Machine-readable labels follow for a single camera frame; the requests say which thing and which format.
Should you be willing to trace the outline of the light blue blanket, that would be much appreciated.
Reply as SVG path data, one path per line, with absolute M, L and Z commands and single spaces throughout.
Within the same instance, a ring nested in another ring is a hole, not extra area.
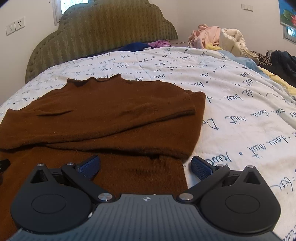
M 227 58 L 230 60 L 233 60 L 241 65 L 244 65 L 253 71 L 259 73 L 262 76 L 266 76 L 266 74 L 257 66 L 257 64 L 250 58 L 245 58 L 245 57 L 236 57 L 232 53 L 226 50 L 218 50 L 218 52 L 224 54 Z

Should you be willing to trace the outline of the dark blue garment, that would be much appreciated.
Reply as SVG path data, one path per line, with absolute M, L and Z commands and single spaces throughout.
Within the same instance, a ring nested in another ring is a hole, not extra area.
M 121 47 L 118 51 L 137 52 L 147 48 L 151 48 L 151 46 L 145 43 L 135 42 L 135 43 L 130 43 L 128 45 Z

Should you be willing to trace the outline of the purple garment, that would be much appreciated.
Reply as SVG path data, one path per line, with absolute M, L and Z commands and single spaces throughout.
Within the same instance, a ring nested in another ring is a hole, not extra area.
M 167 40 L 157 40 L 154 42 L 147 43 L 147 48 L 162 48 L 162 47 L 169 47 L 171 43 Z

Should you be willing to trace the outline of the brown knit sweater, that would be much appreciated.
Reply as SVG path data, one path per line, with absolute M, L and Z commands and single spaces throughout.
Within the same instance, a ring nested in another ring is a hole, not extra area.
M 69 79 L 1 122 L 1 240 L 16 231 L 10 206 L 34 166 L 59 168 L 93 155 L 94 183 L 122 193 L 178 195 L 183 163 L 200 136 L 206 96 L 161 81 Z

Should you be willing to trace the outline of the olive green padded headboard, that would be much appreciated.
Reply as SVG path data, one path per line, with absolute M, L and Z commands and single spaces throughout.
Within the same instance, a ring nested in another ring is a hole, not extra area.
M 62 15 L 58 29 L 41 40 L 27 65 L 25 82 L 58 64 L 134 42 L 176 40 L 174 25 L 149 1 L 89 1 Z

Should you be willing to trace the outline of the white double wall switch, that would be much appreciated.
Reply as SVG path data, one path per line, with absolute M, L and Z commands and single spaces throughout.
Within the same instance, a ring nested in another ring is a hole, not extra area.
M 245 11 L 253 11 L 253 6 L 250 4 L 241 4 L 241 9 Z

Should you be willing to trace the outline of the yellow blanket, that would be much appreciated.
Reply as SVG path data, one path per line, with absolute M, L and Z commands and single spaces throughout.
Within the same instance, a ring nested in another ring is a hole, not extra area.
M 221 47 L 214 47 L 212 45 L 207 45 L 206 49 L 208 50 L 223 50 Z M 284 86 L 287 91 L 292 95 L 295 96 L 295 87 L 287 82 L 288 77 L 283 78 L 283 74 L 280 74 L 278 71 L 274 69 L 272 66 L 271 60 L 269 57 L 263 56 L 262 54 L 259 54 L 259 64 L 257 66 L 274 82 L 281 84 Z

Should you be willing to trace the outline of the dark clothes pile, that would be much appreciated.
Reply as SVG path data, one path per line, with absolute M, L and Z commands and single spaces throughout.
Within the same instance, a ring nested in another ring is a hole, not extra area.
M 275 50 L 271 54 L 262 55 L 252 51 L 258 56 L 259 66 L 278 75 L 284 81 L 295 87 L 296 81 L 296 60 L 287 51 Z

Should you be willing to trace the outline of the window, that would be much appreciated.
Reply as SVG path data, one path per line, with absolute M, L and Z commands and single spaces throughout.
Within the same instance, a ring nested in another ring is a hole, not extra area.
M 52 0 L 54 24 L 57 26 L 67 9 L 80 4 L 88 4 L 89 0 Z

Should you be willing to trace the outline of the pink clothes pile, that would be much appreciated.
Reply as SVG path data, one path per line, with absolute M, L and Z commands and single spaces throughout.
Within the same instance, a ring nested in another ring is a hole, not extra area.
M 207 45 L 219 46 L 221 28 L 218 26 L 209 27 L 206 24 L 199 25 L 193 30 L 188 38 L 190 48 L 205 49 Z

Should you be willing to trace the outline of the white script-print bed quilt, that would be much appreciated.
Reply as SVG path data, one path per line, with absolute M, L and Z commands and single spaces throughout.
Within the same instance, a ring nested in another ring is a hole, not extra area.
M 203 125 L 194 153 L 232 169 L 254 165 L 281 206 L 275 233 L 283 240 L 295 240 L 295 100 L 281 85 L 222 53 L 165 47 L 69 61 L 49 68 L 17 91 L 1 105 L 1 116 L 63 87 L 69 78 L 116 74 L 204 92 Z

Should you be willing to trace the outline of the cream puffy jacket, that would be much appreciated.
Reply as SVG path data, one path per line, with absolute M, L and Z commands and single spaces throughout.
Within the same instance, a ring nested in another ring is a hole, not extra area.
M 219 46 L 236 57 L 250 58 L 243 34 L 238 29 L 221 29 Z

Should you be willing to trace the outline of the flower picture on wall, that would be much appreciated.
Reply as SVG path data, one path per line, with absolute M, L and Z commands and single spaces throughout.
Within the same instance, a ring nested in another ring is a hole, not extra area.
M 279 0 L 280 23 L 295 28 L 296 0 Z

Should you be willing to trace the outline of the white wall socket plate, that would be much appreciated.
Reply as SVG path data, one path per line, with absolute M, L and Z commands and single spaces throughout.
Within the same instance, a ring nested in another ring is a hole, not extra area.
M 6 26 L 6 35 L 9 36 L 10 34 L 16 31 L 15 23 L 9 24 Z

